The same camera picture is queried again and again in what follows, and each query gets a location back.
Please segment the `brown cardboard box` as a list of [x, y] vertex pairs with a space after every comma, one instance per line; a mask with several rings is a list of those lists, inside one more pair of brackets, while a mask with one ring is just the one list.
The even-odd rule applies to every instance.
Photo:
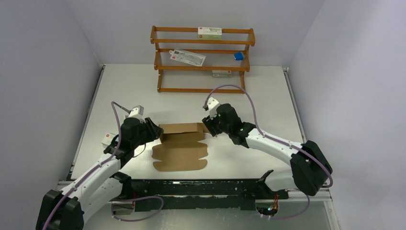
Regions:
[[209, 131], [203, 123], [161, 124], [160, 144], [152, 148], [153, 166], [160, 172], [202, 170], [207, 166]]

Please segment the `orange wooden shelf rack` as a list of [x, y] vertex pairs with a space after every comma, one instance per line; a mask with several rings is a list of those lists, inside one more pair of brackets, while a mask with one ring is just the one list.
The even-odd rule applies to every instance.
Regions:
[[237, 89], [219, 89], [219, 93], [242, 93], [246, 89], [245, 74], [250, 71], [249, 49], [256, 44], [250, 29], [215, 29], [204, 35], [203, 27], [152, 26], [150, 42], [155, 46], [154, 69], [158, 71], [158, 92], [208, 93], [211, 89], [164, 87], [164, 72], [209, 71], [240, 80]]

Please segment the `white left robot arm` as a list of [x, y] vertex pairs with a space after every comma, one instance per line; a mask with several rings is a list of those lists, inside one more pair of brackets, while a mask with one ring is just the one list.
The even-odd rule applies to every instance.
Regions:
[[133, 158], [137, 147], [160, 139], [163, 132], [148, 117], [126, 118], [89, 170], [63, 189], [49, 190], [44, 195], [35, 228], [81, 230], [107, 202], [130, 197], [131, 177], [120, 170]]

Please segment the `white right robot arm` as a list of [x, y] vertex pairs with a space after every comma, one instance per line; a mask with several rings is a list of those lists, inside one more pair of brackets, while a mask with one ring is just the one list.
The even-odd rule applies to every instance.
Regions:
[[308, 140], [302, 144], [271, 135], [252, 123], [241, 121], [230, 104], [221, 104], [214, 98], [208, 100], [204, 109], [209, 115], [202, 122], [213, 137], [225, 133], [235, 145], [265, 152], [290, 167], [263, 177], [264, 182], [258, 186], [263, 198], [271, 198], [285, 189], [315, 196], [332, 175], [329, 162], [315, 142]]

